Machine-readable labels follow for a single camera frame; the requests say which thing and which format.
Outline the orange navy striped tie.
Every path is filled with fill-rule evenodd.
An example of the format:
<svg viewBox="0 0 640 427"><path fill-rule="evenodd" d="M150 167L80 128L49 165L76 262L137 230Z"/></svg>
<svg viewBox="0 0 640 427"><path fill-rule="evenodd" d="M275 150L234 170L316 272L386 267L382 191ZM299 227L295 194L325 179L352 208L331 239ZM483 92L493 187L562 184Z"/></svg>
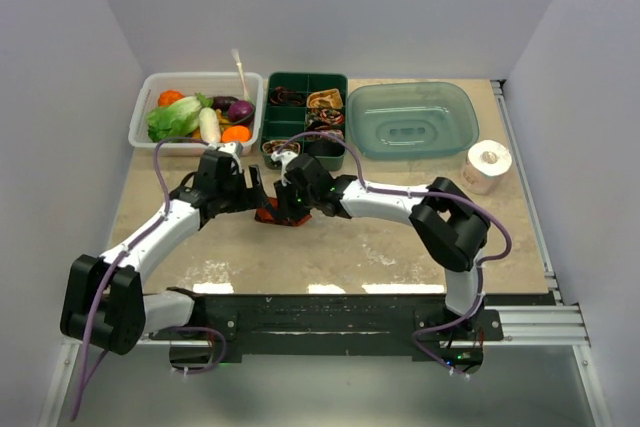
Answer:
<svg viewBox="0 0 640 427"><path fill-rule="evenodd" d="M287 227L298 227L312 218L309 211L303 211L302 214L288 215L287 212L279 208L278 200L275 197L268 197L267 203L257 208L254 214L254 220L263 224L280 225Z"/></svg>

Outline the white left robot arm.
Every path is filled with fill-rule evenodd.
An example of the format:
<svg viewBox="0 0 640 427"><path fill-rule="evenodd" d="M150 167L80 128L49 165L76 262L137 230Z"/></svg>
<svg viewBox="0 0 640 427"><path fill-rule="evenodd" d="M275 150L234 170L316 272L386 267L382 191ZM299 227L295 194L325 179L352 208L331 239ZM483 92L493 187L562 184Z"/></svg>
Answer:
<svg viewBox="0 0 640 427"><path fill-rule="evenodd" d="M231 154L207 150L196 171L169 191L158 212L121 244L71 265L60 330L119 355L147 333L173 329L200 337L207 315L189 294L167 290L146 295L151 273L188 237L220 214L255 210L267 196L258 166L242 167Z"/></svg>

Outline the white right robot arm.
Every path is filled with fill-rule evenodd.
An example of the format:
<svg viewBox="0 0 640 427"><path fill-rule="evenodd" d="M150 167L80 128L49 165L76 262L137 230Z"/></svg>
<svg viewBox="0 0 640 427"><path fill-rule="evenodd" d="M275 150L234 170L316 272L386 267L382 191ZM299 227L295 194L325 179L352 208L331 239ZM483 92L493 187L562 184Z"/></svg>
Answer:
<svg viewBox="0 0 640 427"><path fill-rule="evenodd" d="M469 339L481 327L476 259L485 246L489 222L457 187L444 178L430 186L398 186L334 177L308 154L284 150L271 160L281 167L287 200L327 217L372 218L413 227L431 258L445 270L448 333Z"/></svg>

